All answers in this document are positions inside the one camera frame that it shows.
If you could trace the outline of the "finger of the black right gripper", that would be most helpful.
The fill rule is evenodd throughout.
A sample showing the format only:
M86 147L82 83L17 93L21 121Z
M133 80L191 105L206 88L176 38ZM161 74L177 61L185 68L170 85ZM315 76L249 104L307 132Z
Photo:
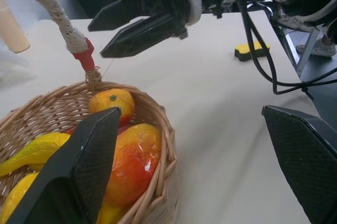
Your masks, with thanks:
M118 0L101 10L94 16L87 29L90 32L115 30L131 20L142 16L143 0Z
M132 57L168 38L184 35L185 25L161 12L119 30L100 54L104 58Z

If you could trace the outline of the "white sneaker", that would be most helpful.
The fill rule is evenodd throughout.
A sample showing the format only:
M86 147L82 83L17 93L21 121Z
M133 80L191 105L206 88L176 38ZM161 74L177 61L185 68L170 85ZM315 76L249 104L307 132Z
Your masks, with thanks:
M325 38L317 40L311 51L311 55L332 57L337 53L336 45Z
M301 22L296 16L290 17L288 15L279 15L277 22L281 27L285 27L294 31L310 33L315 28Z

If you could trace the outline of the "grey metal table frame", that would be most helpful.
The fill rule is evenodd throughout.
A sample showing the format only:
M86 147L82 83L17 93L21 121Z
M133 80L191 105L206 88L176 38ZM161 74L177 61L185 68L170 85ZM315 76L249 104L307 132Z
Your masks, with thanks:
M283 27L275 26L274 31L285 50L288 59L290 60L292 66L294 67L298 77L301 77L303 70L309 60L309 57L314 48L315 42L318 39L320 34L320 30L318 28L314 28L308 36L308 39L304 45L304 51L301 55L298 55L297 50L291 40L290 33L286 33L286 29Z

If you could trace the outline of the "yellow lemon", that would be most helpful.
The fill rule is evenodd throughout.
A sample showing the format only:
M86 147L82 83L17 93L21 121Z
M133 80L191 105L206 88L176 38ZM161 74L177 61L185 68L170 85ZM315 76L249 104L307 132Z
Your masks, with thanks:
M39 175L39 172L34 172L26 175L9 193L5 200L1 213L0 224L6 224L7 220L29 189L35 178Z

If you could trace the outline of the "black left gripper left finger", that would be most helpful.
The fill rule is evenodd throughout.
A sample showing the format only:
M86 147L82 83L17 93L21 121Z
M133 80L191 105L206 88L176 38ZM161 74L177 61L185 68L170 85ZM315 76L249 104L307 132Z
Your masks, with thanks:
M110 108L81 121L6 224L95 224L110 179L120 116L120 108Z

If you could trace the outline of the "small orange yellow mango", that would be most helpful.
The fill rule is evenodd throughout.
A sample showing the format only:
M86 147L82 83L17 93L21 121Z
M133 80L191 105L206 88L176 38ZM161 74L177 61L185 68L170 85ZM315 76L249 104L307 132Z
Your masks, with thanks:
M110 89L95 94L88 104L90 114L110 108L121 109L119 127L122 127L130 122L135 110L135 102L129 91L124 89Z

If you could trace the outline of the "beige cylindrical bottle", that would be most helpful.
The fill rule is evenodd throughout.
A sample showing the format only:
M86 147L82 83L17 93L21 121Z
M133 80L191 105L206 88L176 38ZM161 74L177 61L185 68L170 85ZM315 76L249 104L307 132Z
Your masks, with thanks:
M20 53L30 47L26 35L5 0L0 0L0 37L14 53Z

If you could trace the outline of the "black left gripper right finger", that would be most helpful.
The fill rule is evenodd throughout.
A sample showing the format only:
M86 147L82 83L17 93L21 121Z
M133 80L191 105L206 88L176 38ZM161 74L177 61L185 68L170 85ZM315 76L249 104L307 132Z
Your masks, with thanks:
M262 109L280 168L311 224L337 224L337 132L300 111Z

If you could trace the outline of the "yellow banana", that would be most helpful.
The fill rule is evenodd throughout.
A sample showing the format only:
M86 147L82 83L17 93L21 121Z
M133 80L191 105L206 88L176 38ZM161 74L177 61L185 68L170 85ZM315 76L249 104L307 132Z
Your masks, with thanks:
M37 137L0 164L0 177L25 165L45 164L70 136L67 133L53 132Z

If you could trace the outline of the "large red yellow mango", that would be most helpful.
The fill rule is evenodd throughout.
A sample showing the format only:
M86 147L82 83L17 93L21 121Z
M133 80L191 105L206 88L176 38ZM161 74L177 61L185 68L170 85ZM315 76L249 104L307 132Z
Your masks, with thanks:
M142 123L118 135L104 202L116 207L135 203L147 190L161 158L162 132Z

